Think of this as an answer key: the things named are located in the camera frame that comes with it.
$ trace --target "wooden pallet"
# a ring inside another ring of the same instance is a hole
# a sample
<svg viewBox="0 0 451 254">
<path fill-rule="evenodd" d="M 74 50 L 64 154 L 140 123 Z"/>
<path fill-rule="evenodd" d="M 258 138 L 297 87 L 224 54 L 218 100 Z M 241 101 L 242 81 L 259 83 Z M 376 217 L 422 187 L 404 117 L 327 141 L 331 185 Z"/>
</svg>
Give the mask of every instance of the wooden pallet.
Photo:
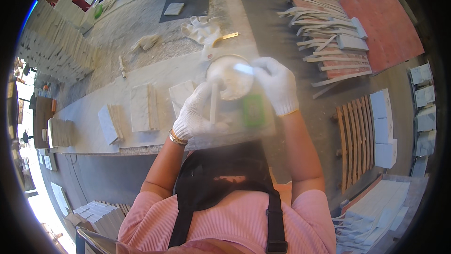
<svg viewBox="0 0 451 254">
<path fill-rule="evenodd" d="M 368 96 L 337 107 L 332 118 L 338 121 L 340 128 L 341 149 L 336 155 L 343 161 L 343 194 L 374 167 L 374 124 Z"/>
<path fill-rule="evenodd" d="M 122 203 L 109 203 L 109 202 L 105 202 L 105 201 L 100 201 L 100 200 L 95 200 L 96 202 L 100 202 L 103 204 L 108 204 L 111 206 L 116 206 L 119 207 L 119 209 L 121 209 L 122 213 L 124 213 L 124 216 L 127 216 L 128 212 L 130 211 L 130 209 L 132 208 L 132 206 L 128 205 L 128 204 L 122 204 Z"/>
</svg>

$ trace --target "apron strap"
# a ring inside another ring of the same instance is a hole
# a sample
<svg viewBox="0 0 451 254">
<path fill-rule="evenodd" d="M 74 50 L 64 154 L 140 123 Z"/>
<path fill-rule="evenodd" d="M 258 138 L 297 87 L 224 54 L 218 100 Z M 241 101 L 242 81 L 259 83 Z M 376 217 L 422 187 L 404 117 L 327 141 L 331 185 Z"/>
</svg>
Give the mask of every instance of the apron strap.
<svg viewBox="0 0 451 254">
<path fill-rule="evenodd" d="M 192 211 L 186 209 L 179 210 L 179 213 L 175 220 L 174 228 L 172 229 L 168 249 L 173 246 L 180 246 L 186 242 L 186 238 L 188 237 L 188 231 L 189 227 L 191 226 L 192 219 L 193 219 Z"/>
<path fill-rule="evenodd" d="M 268 241 L 266 244 L 267 254 L 285 254 L 288 251 L 288 243 L 285 241 L 285 230 L 283 226 L 283 211 L 280 194 L 269 193 L 269 204 L 266 210 L 268 216 Z"/>
</svg>

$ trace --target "red board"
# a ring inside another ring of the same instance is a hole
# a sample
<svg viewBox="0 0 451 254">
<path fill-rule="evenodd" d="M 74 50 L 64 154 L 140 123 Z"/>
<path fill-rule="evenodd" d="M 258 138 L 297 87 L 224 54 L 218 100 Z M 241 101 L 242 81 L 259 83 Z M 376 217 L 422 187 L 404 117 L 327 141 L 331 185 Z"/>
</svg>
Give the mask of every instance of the red board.
<svg viewBox="0 0 451 254">
<path fill-rule="evenodd" d="M 339 0 L 349 18 L 357 17 L 368 39 L 373 73 L 424 53 L 420 38 L 398 0 Z"/>
</svg>

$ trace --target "pink shirt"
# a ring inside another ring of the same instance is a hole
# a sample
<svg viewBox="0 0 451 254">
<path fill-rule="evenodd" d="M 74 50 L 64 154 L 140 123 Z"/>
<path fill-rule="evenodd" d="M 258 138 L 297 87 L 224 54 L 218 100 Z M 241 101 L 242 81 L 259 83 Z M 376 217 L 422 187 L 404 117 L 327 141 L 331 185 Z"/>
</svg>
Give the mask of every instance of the pink shirt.
<svg viewBox="0 0 451 254">
<path fill-rule="evenodd" d="M 187 241 L 216 238 L 246 254 L 264 254 L 268 237 L 269 195 L 236 190 L 216 206 L 194 212 Z M 327 197 L 320 190 L 299 195 L 292 207 L 282 202 L 288 253 L 336 253 Z M 120 242 L 141 251 L 166 251 L 177 217 L 177 195 L 162 199 L 140 193 L 119 231 Z"/>
</svg>

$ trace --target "white powder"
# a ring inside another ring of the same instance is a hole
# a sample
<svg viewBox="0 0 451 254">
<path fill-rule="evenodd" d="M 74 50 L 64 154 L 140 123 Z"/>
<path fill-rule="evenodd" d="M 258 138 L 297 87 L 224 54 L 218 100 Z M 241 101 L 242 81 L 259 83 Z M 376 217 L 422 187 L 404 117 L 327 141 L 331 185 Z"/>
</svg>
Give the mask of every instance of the white powder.
<svg viewBox="0 0 451 254">
<path fill-rule="evenodd" d="M 222 79 L 225 90 L 220 92 L 221 99 L 234 100 L 245 96 L 252 87 L 253 75 L 233 69 L 236 64 L 249 65 L 247 61 L 238 56 L 223 56 L 211 63 L 206 74 L 209 81 Z"/>
</svg>

